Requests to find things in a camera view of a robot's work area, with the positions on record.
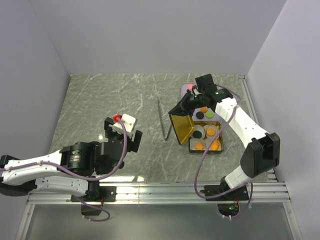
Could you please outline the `gold tin lid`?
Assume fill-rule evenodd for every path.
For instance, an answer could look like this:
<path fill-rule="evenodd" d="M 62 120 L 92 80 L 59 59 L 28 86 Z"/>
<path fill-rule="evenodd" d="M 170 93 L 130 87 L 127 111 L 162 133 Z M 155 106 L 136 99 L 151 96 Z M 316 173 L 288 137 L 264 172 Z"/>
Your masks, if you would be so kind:
<path fill-rule="evenodd" d="M 189 115 L 170 114 L 170 121 L 179 145 L 184 145 L 195 130 L 195 124 Z"/>

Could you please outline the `lavender plastic tray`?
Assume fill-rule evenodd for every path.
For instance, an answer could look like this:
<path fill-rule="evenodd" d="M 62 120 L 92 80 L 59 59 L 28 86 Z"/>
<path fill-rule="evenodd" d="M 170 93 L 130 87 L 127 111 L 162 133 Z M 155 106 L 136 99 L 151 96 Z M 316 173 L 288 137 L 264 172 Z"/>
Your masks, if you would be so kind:
<path fill-rule="evenodd" d="M 196 86 L 195 83 L 184 82 L 184 83 L 182 83 L 182 85 L 181 85 L 181 87 L 180 87 L 180 91 L 181 91 L 181 96 L 182 96 L 182 97 L 185 95 L 185 93 L 187 92 L 187 90 L 189 90 L 189 89 L 188 89 L 188 85 L 189 85 L 189 84 L 193 84 L 193 88 L 190 90 L 191 93 L 192 93 L 192 94 L 193 94 L 193 93 L 199 94 L 199 91 L 198 91 L 197 86 Z M 213 111 L 211 108 L 209 108 L 209 107 L 207 107 L 207 108 L 208 108 L 208 111 L 212 111 L 212 112 L 214 113 L 213 118 L 207 118 L 207 117 L 206 117 L 206 113 L 204 113 L 204 118 L 203 118 L 203 119 L 197 119 L 197 118 L 196 118 L 196 113 L 197 113 L 197 112 L 201 112 L 201 108 L 203 108 L 203 107 L 199 107 L 199 108 L 196 108 L 196 109 L 194 110 L 193 115 L 192 115 L 192 120 L 193 120 L 194 122 L 198 122 L 198 121 L 200 121 L 200 122 L 220 122 L 220 121 L 222 120 L 222 118 L 221 118 L 220 116 L 218 116 L 216 113 L 214 113 L 214 111 Z"/>

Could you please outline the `metal tongs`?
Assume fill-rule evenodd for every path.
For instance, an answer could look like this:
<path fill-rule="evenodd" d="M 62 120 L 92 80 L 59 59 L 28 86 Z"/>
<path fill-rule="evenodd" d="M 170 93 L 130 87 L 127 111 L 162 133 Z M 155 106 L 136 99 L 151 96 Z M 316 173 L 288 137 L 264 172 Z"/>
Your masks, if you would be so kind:
<path fill-rule="evenodd" d="M 161 106 L 161 102 L 160 102 L 159 98 L 157 99 L 157 110 L 158 110 L 158 116 L 159 116 L 159 122 L 160 122 L 162 136 L 163 136 L 164 141 L 167 141 L 170 134 L 171 134 L 172 124 L 170 124 L 168 131 L 165 132 L 165 125 L 164 125 L 163 114 L 162 114 L 162 106 Z"/>

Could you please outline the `gold cookie tin base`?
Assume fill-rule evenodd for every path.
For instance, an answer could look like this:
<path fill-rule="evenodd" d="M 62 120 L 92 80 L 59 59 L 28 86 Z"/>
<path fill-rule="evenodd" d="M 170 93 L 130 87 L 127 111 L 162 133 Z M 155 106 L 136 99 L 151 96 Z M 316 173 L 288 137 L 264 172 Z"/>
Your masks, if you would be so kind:
<path fill-rule="evenodd" d="M 217 126 L 218 130 L 220 130 L 221 128 L 221 124 L 218 122 L 218 121 L 195 121 L 194 122 L 194 125 L 200 125 L 202 127 L 204 127 L 205 125 L 215 125 Z M 195 151 L 195 150 L 190 150 L 190 139 L 192 137 L 190 136 L 190 138 L 188 139 L 188 152 L 190 154 L 203 154 L 205 152 L 205 150 L 207 149 L 207 147 L 209 147 L 209 150 L 208 150 L 208 154 L 220 154 L 224 151 L 224 142 L 223 142 L 223 136 L 222 136 L 222 133 L 220 133 L 220 135 L 215 139 L 215 140 L 218 140 L 219 141 L 219 149 L 216 150 L 216 151 L 212 151 L 211 150 L 211 141 L 212 141 L 212 138 L 207 138 L 205 136 L 205 138 L 203 139 L 205 141 L 205 145 L 206 145 L 206 148 L 205 150 L 201 150 L 201 151 Z"/>

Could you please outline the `orange round dotted cookie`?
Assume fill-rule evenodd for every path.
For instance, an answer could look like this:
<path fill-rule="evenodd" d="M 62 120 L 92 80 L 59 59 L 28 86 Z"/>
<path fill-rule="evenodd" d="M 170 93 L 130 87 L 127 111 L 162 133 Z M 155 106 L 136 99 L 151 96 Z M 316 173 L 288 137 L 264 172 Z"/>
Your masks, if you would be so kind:
<path fill-rule="evenodd" d="M 208 127 L 207 130 L 206 130 L 206 134 L 209 137 L 213 137 L 216 134 L 216 130 L 214 128 L 212 128 L 212 127 Z"/>

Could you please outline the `orange pumpkin cookie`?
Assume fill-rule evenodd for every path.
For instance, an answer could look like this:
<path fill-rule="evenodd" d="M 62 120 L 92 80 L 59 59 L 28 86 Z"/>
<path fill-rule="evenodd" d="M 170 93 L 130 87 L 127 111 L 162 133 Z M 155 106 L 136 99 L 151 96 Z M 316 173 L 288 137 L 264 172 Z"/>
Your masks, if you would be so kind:
<path fill-rule="evenodd" d="M 212 151 L 218 151 L 218 150 L 219 150 L 219 147 L 220 147 L 220 143 L 219 143 L 219 141 L 216 139 L 216 140 L 214 140 L 213 143 L 211 144 L 210 149 L 211 149 Z"/>

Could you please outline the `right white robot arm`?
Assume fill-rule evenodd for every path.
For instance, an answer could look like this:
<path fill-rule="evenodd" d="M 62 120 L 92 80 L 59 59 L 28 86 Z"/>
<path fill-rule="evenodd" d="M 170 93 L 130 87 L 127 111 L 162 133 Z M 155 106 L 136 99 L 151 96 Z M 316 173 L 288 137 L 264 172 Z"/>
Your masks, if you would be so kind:
<path fill-rule="evenodd" d="M 205 200 L 231 200 L 238 190 L 245 187 L 256 176 L 265 173 L 280 163 L 280 137 L 268 133 L 260 127 L 241 107 L 239 96 L 232 90 L 214 83 L 211 74 L 195 78 L 196 85 L 188 89 L 181 100 L 168 112 L 175 136 L 183 145 L 195 130 L 193 115 L 196 109 L 208 107 L 220 116 L 225 124 L 236 133 L 245 151 L 239 166 L 224 176 L 217 186 L 218 192 L 206 196 L 198 191 L 197 182 L 193 183 L 195 193 Z"/>

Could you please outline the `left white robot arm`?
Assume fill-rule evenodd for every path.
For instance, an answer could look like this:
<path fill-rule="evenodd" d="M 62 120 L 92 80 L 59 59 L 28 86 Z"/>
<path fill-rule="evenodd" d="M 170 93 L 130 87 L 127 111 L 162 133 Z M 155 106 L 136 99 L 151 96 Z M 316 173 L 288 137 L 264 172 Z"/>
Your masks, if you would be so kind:
<path fill-rule="evenodd" d="M 23 197 L 31 192 L 70 194 L 85 201 L 101 196 L 100 181 L 124 167 L 127 153 L 136 153 L 143 133 L 137 119 L 116 114 L 104 121 L 106 141 L 77 142 L 43 156 L 0 158 L 0 193 Z"/>

